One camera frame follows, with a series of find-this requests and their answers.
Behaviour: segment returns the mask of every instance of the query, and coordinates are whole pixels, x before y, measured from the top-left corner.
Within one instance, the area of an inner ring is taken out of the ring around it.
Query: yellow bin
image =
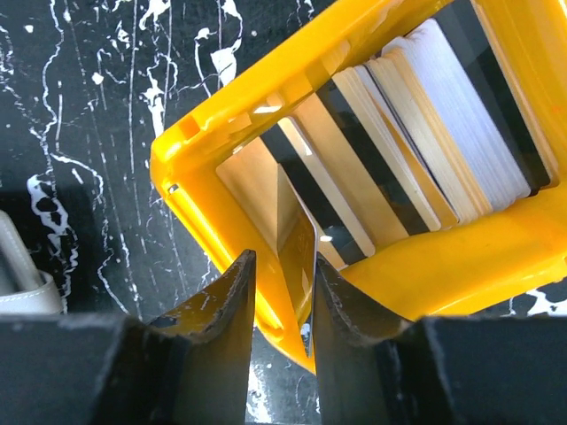
[[[309,307],[294,312],[277,256],[215,170],[334,73],[360,64],[447,3],[338,0],[151,147],[156,188],[222,272],[242,250],[256,250],[256,324],[275,347],[313,372],[298,327]],[[559,183],[467,226],[380,248],[343,271],[357,288],[410,320],[473,313],[567,275],[567,5],[473,4],[528,127],[553,149]],[[276,112],[255,113],[275,103],[281,106]]]

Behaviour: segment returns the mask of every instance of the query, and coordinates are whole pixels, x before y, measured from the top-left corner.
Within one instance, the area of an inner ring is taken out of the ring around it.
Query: yellow tray
[[[242,250],[256,250],[256,324],[275,347],[311,371],[315,364],[306,357],[298,327],[308,305],[293,311],[276,255],[215,169],[334,73],[366,60],[447,3],[338,0],[151,147],[155,186],[222,272]],[[528,127],[553,149],[559,183],[470,225],[412,236],[343,271],[357,288],[410,320],[473,313],[567,275],[565,2],[473,4]],[[257,113],[268,104],[281,107]]]

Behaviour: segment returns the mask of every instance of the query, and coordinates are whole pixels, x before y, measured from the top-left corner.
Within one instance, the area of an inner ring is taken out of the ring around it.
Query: black marble surface
[[[218,276],[151,185],[151,141],[330,3],[0,3],[0,208],[69,312],[148,321]],[[489,313],[565,313],[566,298],[552,285]],[[248,420],[320,421],[314,377],[257,330],[249,387]]]

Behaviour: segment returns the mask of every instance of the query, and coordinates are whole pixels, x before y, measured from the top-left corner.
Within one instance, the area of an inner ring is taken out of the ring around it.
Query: stack of cards
[[[319,251],[339,269],[376,247],[501,211],[557,176],[469,0],[334,75],[230,161],[244,161],[238,173],[249,177],[236,184],[225,164],[219,175],[272,244],[284,207],[272,195],[251,199],[275,190],[281,165],[312,216]]]

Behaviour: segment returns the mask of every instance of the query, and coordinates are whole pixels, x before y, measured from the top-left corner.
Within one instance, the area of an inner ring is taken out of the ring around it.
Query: yellow plastic container
[[[338,0],[151,147],[155,186],[222,272],[242,250],[256,250],[256,323],[273,345],[311,371],[315,364],[298,327],[308,310],[293,311],[276,255],[215,169],[334,73],[363,62],[447,3]],[[412,236],[344,270],[348,281],[410,320],[473,313],[567,275],[567,7],[564,0],[473,4],[531,131],[553,149],[560,181],[504,212]],[[267,104],[280,108],[258,113]]]

